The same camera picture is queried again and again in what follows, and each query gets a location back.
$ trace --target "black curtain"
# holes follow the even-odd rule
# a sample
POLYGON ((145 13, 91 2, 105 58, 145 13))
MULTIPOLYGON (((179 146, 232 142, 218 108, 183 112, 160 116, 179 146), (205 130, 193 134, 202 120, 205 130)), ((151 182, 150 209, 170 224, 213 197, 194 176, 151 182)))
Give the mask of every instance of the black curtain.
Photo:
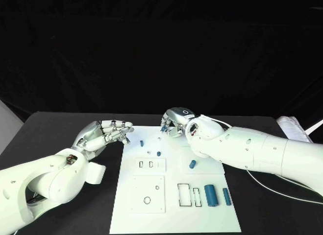
POLYGON ((323 119, 323 1, 0 1, 0 99, 36 111, 323 119))

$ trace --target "rectangular hole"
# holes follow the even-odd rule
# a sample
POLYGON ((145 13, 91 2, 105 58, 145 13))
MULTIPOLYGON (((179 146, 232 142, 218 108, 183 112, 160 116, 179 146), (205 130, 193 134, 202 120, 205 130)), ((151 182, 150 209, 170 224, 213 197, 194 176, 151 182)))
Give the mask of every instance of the rectangular hole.
POLYGON ((193 194, 194 194, 194 206, 200 207, 202 206, 202 200, 200 200, 200 193, 199 193, 197 188, 193 188, 193 194))
POLYGON ((189 184, 177 184, 177 189, 180 207, 192 207, 189 184))

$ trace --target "black table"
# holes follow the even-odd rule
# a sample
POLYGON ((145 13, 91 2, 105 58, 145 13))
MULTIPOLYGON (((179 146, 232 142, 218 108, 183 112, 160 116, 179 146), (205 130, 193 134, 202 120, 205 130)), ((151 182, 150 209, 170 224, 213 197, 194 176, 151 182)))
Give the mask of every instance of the black table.
MULTIPOLYGON (((161 115, 34 113, 27 119, 1 156, 0 170, 53 155, 68 148, 83 126, 94 120, 124 120, 134 125, 157 126, 161 115)), ((213 116, 233 126, 252 128, 285 137, 271 117, 213 116)), ((99 185, 85 183, 76 198, 47 211, 17 232, 17 235, 95 235, 108 234, 122 144, 109 144, 94 162, 107 166, 99 185)), ((323 206, 300 202, 262 188, 243 170, 228 165, 225 178, 233 200, 242 234, 323 234, 323 206)), ((256 179, 274 190, 323 202, 316 193, 255 172, 256 179)))

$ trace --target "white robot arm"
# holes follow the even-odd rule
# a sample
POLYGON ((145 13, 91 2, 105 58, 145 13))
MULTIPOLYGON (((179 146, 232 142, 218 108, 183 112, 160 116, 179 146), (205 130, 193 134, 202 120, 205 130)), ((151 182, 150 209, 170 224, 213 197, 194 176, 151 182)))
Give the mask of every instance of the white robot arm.
POLYGON ((70 148, 0 170, 0 235, 16 232, 49 209, 69 202, 85 182, 101 182, 105 166, 89 160, 108 143, 130 144, 125 133, 132 132, 131 126, 124 121, 94 121, 81 130, 70 148), (36 193, 29 200, 26 188, 36 193))
POLYGON ((161 131, 174 138, 184 134, 199 157, 290 178, 323 196, 323 144, 288 140, 215 121, 194 116, 186 108, 171 108, 163 115, 161 131))

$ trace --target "cable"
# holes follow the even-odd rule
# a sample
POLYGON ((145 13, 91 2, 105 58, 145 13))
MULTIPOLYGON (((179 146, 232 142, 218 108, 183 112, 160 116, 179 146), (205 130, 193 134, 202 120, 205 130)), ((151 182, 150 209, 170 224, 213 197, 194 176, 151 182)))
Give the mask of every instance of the cable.
POLYGON ((267 188, 269 191, 272 191, 274 193, 277 193, 277 194, 280 194, 281 196, 284 196, 284 197, 288 197, 288 198, 291 198, 291 199, 295 199, 295 200, 298 200, 298 201, 303 201, 303 202, 310 202, 310 203, 316 203, 316 204, 320 204, 320 205, 323 205, 323 202, 314 202, 314 201, 308 201, 308 200, 304 200, 304 199, 300 199, 300 198, 295 198, 295 197, 291 197, 291 196, 288 196, 288 195, 285 195, 285 194, 282 194, 282 193, 280 193, 280 192, 277 192, 277 191, 274 191, 272 189, 269 189, 256 179, 255 179, 255 177, 252 176, 252 174, 249 173, 249 171, 246 170, 246 172, 248 172, 248 174, 249 174, 249 176, 252 177, 252 179, 258 182, 258 184, 264 187, 264 188, 267 188))
POLYGON ((232 128, 232 126, 230 126, 229 124, 226 124, 223 121, 219 121, 219 120, 216 120, 216 119, 213 119, 213 118, 205 116, 203 114, 202 114, 200 116, 206 117, 207 119, 210 119, 210 120, 213 120, 213 121, 216 121, 216 122, 219 122, 219 123, 223 123, 229 128, 232 128))
POLYGON ((280 175, 277 175, 277 176, 278 176, 282 180, 285 180, 285 181, 291 182, 292 184, 295 184, 295 185, 301 186, 301 187, 303 187, 303 188, 305 188, 307 190, 310 190, 310 191, 316 192, 310 187, 304 186, 303 184, 300 184, 300 183, 297 183, 297 182, 291 181, 290 179, 287 179, 285 177, 282 177, 282 176, 280 176, 280 175))

